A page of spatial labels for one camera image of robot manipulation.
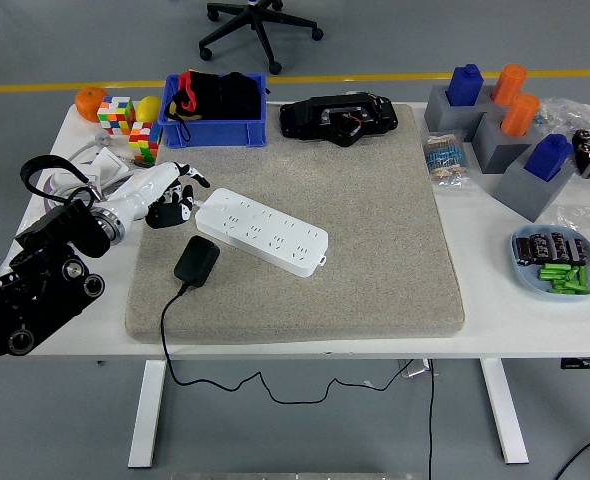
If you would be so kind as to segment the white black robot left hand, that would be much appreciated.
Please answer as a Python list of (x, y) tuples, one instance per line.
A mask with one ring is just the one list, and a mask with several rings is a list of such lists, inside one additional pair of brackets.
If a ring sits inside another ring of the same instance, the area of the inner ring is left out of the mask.
[(101, 212), (109, 212), (118, 220), (117, 226), (128, 232), (133, 223), (144, 218), (149, 207), (181, 176), (194, 178), (201, 186), (210, 187), (206, 178), (190, 165), (164, 162), (131, 176), (96, 207)]

